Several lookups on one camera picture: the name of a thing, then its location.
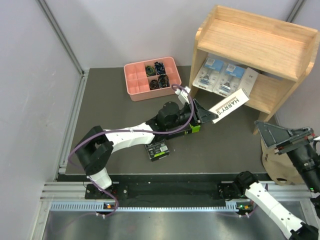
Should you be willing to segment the black green face-print razor box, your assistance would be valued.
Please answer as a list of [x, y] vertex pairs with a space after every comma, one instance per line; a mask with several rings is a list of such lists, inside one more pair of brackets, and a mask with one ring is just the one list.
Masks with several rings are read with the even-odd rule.
[[145, 144], [145, 149], [149, 159], [154, 162], [170, 155], [166, 141], [163, 139], [159, 142]]

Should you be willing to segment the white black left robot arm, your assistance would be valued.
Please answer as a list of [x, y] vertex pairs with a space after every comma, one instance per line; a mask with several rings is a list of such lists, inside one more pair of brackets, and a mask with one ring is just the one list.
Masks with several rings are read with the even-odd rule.
[[183, 108], [169, 101], [150, 120], [134, 127], [103, 130], [93, 127], [74, 148], [84, 172], [96, 186], [102, 198], [114, 191], [106, 165], [112, 153], [136, 145], [149, 145], [181, 134], [186, 127], [197, 127], [216, 120], [219, 116], [204, 109], [197, 100], [185, 103]]

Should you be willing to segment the black green Gillette razor box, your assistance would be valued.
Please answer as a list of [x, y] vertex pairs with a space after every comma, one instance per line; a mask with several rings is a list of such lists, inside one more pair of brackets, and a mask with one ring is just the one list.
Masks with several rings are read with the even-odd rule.
[[178, 128], [180, 128], [181, 125], [175, 125], [175, 126], [171, 126], [168, 131], [175, 131], [175, 133], [172, 134], [168, 134], [166, 135], [164, 138], [166, 140], [170, 140], [173, 138], [177, 138], [177, 137], [182, 137], [185, 135], [189, 135], [189, 134], [193, 134], [193, 133], [197, 133], [200, 131], [201, 129], [201, 125], [199, 123], [195, 124], [191, 124], [189, 123], [184, 129], [182, 129], [181, 131], [177, 131]]

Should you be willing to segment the white Harry's razor box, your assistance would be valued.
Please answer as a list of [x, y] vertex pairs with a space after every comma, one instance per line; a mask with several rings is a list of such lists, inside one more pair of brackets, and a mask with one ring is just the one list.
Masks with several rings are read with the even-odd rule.
[[235, 91], [230, 96], [224, 98], [209, 109], [211, 113], [214, 113], [218, 116], [218, 118], [212, 120], [212, 123], [216, 124], [217, 122], [231, 114], [233, 111], [247, 103], [249, 100], [249, 96], [242, 88]]

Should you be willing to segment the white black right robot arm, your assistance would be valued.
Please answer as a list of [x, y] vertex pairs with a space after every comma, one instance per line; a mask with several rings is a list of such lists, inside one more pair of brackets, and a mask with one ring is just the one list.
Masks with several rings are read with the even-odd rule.
[[[274, 148], [278, 155], [287, 154], [308, 189], [320, 193], [320, 155], [318, 139], [310, 127], [286, 128], [264, 121], [255, 126], [267, 148]], [[233, 182], [233, 192], [239, 198], [254, 201], [279, 227], [288, 240], [318, 240], [319, 228], [309, 225], [293, 215], [272, 197], [249, 171], [239, 173]]]

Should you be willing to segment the white razor box dark end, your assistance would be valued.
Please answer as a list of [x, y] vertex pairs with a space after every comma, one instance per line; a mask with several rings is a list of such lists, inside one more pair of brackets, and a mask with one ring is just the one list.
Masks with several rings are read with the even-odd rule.
[[243, 91], [248, 97], [250, 96], [250, 93], [253, 89], [253, 86], [257, 80], [258, 75], [259, 73], [257, 71], [248, 67], [241, 78], [238, 88], [243, 89]]

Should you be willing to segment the blue white razor blister pack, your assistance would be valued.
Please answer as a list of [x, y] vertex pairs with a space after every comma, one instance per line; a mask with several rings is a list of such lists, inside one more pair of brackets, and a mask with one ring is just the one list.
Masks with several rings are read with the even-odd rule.
[[224, 64], [222, 60], [207, 58], [198, 71], [192, 85], [208, 92], [213, 92]]

